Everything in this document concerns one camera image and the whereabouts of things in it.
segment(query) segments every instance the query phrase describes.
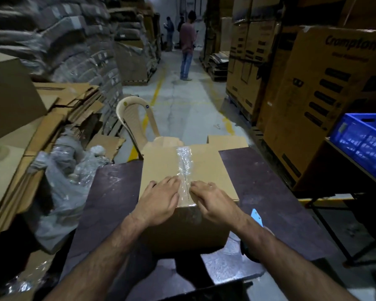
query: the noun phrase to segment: blue plastic crate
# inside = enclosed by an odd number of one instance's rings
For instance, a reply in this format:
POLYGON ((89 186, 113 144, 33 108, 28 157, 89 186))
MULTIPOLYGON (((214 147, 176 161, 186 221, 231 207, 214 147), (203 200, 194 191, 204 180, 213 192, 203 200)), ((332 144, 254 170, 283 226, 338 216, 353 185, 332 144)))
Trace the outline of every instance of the blue plastic crate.
POLYGON ((376 114, 345 114, 330 141, 376 178, 376 114))

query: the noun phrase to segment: jeans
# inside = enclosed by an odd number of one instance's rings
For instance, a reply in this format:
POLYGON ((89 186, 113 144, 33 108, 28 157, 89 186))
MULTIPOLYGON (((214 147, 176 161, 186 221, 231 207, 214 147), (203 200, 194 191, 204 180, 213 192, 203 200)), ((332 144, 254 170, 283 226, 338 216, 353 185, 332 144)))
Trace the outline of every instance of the jeans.
POLYGON ((181 63, 181 73, 180 73, 180 79, 187 79, 189 68, 191 66, 193 54, 190 54, 188 52, 182 53, 182 63, 181 63))
POLYGON ((170 52, 173 50, 173 33, 167 33, 167 49, 170 52))

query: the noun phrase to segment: plastic chair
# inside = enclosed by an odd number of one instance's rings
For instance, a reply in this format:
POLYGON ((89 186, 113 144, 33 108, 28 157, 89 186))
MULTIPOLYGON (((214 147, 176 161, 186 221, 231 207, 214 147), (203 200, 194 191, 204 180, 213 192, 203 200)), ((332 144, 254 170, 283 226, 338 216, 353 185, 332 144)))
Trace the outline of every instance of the plastic chair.
POLYGON ((137 96, 130 96, 122 99, 116 107, 116 114, 121 124, 127 130, 131 137, 132 143, 138 152, 139 158, 143 158, 144 147, 149 149, 150 146, 183 146, 184 143, 176 137, 162 137, 160 136, 158 126, 153 116, 152 109, 148 103, 137 96), (147 140, 145 131, 142 129, 141 121, 139 119, 138 107, 145 107, 146 115, 149 119, 150 126, 155 134, 155 140, 150 142, 147 140))

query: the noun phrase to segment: forearm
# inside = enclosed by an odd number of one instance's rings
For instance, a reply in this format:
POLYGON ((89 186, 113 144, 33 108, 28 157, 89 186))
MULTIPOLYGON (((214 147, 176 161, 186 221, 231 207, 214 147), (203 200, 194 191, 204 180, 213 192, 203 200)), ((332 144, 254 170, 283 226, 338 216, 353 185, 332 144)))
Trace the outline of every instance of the forearm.
POLYGON ((104 300, 145 225, 131 215, 105 241, 78 264, 47 296, 54 300, 104 300))
POLYGON ((289 300, 357 300, 250 216, 245 215, 244 219, 233 231, 261 261, 289 300))

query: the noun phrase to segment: hand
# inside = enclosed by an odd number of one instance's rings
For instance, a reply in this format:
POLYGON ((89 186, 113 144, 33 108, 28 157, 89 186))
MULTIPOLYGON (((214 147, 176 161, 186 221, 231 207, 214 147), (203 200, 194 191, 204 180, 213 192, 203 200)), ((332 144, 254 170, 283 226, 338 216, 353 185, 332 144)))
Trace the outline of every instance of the hand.
POLYGON ((160 183, 151 181, 143 192, 131 216, 148 226, 165 222, 177 207, 181 181, 177 176, 166 177, 160 183))
POLYGON ((214 182, 191 182, 190 191, 198 197, 198 206, 203 216, 231 229, 245 218, 245 213, 235 202, 219 189, 214 182))

